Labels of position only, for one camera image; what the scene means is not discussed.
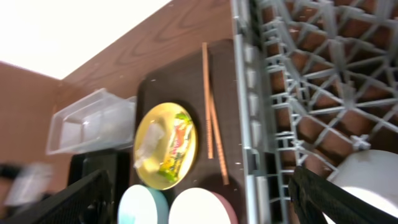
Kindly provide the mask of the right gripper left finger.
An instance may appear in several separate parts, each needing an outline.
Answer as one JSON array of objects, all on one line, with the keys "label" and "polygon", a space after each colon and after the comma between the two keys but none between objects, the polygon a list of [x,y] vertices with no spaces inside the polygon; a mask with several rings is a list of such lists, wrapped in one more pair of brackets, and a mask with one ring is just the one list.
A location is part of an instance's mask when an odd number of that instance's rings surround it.
[{"label": "right gripper left finger", "polygon": [[111,196],[108,173],[96,170],[59,193],[7,218],[6,223],[111,223]]}]

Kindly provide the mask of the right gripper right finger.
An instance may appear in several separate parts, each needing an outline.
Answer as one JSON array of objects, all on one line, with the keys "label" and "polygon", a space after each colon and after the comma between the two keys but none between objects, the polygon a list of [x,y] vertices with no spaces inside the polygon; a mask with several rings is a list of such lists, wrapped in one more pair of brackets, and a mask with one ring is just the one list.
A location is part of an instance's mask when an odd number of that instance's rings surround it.
[{"label": "right gripper right finger", "polygon": [[289,180],[290,201],[300,223],[397,224],[397,218],[349,194],[312,171],[297,166]]}]

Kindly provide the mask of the white cup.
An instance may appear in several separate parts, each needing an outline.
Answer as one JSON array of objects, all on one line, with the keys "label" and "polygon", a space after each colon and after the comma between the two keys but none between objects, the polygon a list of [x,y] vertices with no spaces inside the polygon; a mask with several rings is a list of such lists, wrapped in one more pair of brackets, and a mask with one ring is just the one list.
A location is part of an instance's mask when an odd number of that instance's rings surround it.
[{"label": "white cup", "polygon": [[380,150],[355,152],[327,180],[397,217],[397,154]]}]

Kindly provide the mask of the white tissue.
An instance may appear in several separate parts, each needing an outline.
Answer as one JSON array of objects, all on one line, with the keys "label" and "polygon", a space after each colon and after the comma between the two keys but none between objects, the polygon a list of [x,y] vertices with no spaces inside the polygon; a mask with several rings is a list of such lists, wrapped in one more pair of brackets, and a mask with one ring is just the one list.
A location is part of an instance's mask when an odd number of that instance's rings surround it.
[{"label": "white tissue", "polygon": [[140,168],[144,161],[153,155],[159,141],[164,137],[165,131],[158,122],[151,122],[141,142],[138,150],[136,151],[136,161],[134,167]]}]

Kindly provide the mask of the green snack wrapper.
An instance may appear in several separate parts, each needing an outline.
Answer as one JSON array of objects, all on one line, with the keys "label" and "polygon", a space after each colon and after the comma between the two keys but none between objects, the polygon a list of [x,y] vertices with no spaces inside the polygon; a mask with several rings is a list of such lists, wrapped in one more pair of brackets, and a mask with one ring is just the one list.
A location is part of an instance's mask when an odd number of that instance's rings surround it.
[{"label": "green snack wrapper", "polygon": [[190,143],[193,121],[185,113],[175,115],[171,137],[158,174],[169,182],[176,182]]}]

